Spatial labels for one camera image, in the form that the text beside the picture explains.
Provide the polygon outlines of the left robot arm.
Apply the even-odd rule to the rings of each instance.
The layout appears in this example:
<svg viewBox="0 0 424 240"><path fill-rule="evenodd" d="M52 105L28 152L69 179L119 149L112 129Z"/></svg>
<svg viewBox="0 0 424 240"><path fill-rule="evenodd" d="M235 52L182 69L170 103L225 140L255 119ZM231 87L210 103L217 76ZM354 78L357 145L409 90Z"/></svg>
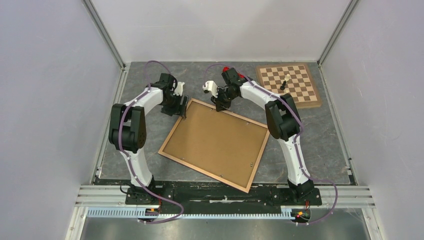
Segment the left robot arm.
<svg viewBox="0 0 424 240"><path fill-rule="evenodd" d="M189 97L184 94L184 86L170 73L162 73L157 82L148 84L134 99L115 103L111 108L108 141L128 167L130 185L125 194L132 203L152 204L159 198L144 152L146 115L161 106L163 114L185 118Z"/></svg>

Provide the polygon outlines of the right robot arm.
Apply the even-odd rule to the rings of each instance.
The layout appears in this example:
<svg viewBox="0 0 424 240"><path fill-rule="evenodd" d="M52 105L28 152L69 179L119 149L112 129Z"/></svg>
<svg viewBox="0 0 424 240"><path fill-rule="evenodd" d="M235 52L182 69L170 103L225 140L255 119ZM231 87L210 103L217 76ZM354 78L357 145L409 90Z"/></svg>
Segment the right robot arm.
<svg viewBox="0 0 424 240"><path fill-rule="evenodd" d="M315 186L304 166L300 146L304 126L292 96L288 93L277 95L233 67L225 66L221 75L226 85L214 87L211 97L216 111L228 110L237 97L250 100L264 109L267 129L279 142L287 165L289 199L295 204L302 204Z"/></svg>

